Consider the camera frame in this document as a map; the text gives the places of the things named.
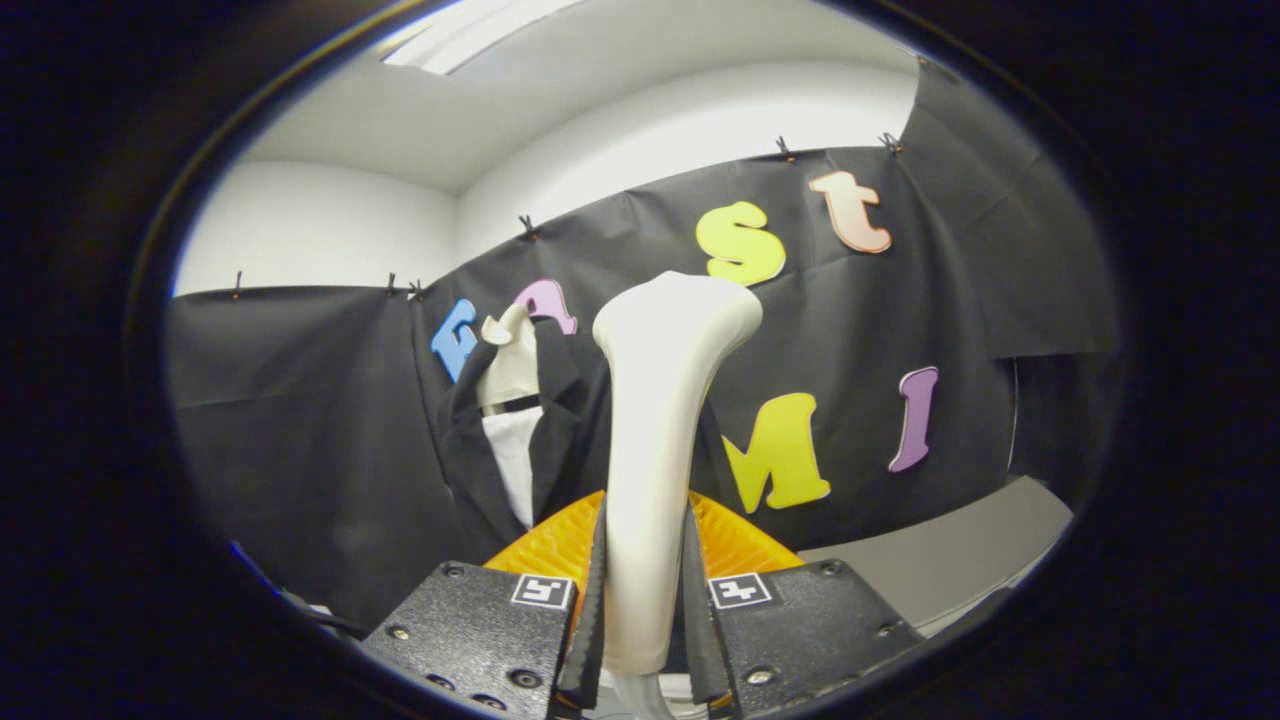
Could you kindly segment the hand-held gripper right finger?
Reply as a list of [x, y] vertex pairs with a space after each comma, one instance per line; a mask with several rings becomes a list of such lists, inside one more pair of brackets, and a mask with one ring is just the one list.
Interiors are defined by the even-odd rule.
[[713, 719], [782, 719], [859, 691], [922, 634], [845, 561], [806, 561], [691, 495], [684, 629], [692, 697]]

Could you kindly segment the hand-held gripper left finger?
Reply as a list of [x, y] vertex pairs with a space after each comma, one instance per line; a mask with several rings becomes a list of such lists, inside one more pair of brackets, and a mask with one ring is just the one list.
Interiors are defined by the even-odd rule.
[[515, 719], [577, 719], [598, 698], [604, 538], [596, 492], [483, 565], [439, 565], [362, 647], [460, 702]]

